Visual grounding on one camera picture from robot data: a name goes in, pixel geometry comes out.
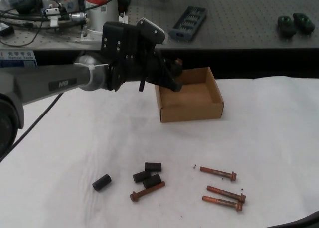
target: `white paper surface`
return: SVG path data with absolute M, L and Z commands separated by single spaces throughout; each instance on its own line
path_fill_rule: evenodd
M 319 80 L 217 83 L 222 119 L 167 124 L 153 85 L 65 93 L 0 164 L 0 227 L 262 228 L 319 210 Z M 26 128 L 52 100 L 25 106 Z M 143 189 L 133 174 L 146 161 L 162 163 L 166 186 L 133 203 L 131 192 Z M 234 171 L 237 180 L 200 166 Z M 94 191 L 106 173 L 112 183 Z M 202 201 L 224 198 L 207 185 L 243 192 L 243 211 Z

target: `bolt head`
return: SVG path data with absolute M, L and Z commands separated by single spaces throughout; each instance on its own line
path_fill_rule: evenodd
M 139 200 L 139 197 L 136 195 L 136 192 L 132 192 L 130 195 L 132 202 L 137 202 Z
M 243 210 L 243 204 L 241 202 L 238 202 L 236 204 L 236 211 L 240 212 L 241 210 Z
M 243 194 L 240 194 L 240 199 L 239 199 L 239 201 L 242 202 L 242 203 L 245 203 L 245 200 L 246 200 L 246 196 L 243 195 Z
M 236 173 L 234 173 L 234 172 L 232 172 L 231 173 L 231 177 L 230 177 L 230 181 L 236 181 L 236 177 L 237 177 L 237 174 Z

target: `black plastic piece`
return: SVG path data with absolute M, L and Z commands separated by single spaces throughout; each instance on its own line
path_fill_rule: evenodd
M 304 34 L 310 34 L 314 31 L 315 25 L 312 21 L 303 13 L 293 14 L 294 23 L 299 28 L 299 30 Z
M 207 15 L 207 9 L 189 6 L 169 32 L 175 40 L 191 41 Z
M 100 191 L 102 188 L 104 188 L 106 185 L 108 185 L 112 181 L 111 177 L 106 174 L 103 177 L 101 177 L 99 180 L 94 182 L 92 186 L 94 187 L 95 191 Z
M 294 222 L 277 225 L 274 227 L 268 227 L 268 228 L 315 228 L 315 227 L 319 227 L 319 212 L 312 213 L 311 215 Z
M 161 171 L 161 163 L 159 163 L 159 162 L 146 162 L 145 163 L 145 171 L 160 172 Z
M 297 29 L 289 16 L 279 16 L 277 24 L 283 37 L 292 37 L 297 33 Z
M 159 183 L 161 183 L 159 174 L 153 175 L 150 178 L 143 181 L 143 185 L 145 188 L 153 187 Z
M 12 25 L 7 25 L 5 23 L 0 23 L 0 36 L 8 36 L 14 33 L 14 28 Z
M 142 182 L 151 177 L 151 172 L 143 171 L 133 175 L 135 183 Z

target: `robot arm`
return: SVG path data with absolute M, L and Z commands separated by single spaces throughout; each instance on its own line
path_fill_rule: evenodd
M 117 91 L 126 81 L 167 87 L 179 91 L 155 45 L 163 43 L 164 32 L 142 19 L 137 26 L 106 22 L 100 53 L 79 57 L 73 65 L 0 70 L 0 156 L 14 143 L 24 125 L 23 105 L 74 88 Z

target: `gray optical table surface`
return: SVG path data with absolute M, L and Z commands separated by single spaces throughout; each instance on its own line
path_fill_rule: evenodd
M 188 6 L 208 9 L 207 18 L 192 42 L 168 40 L 165 49 L 281 49 L 319 48 L 319 0 L 132 0 L 127 13 L 129 24 L 145 17 L 169 32 Z M 317 27 L 311 36 L 297 33 L 291 40 L 277 32 L 277 18 L 292 17 L 302 12 Z M 81 42 L 79 28 L 61 32 L 41 32 L 33 50 L 99 50 L 100 42 Z M 9 44 L 23 44 L 34 32 L 16 30 L 15 36 L 4 39 Z

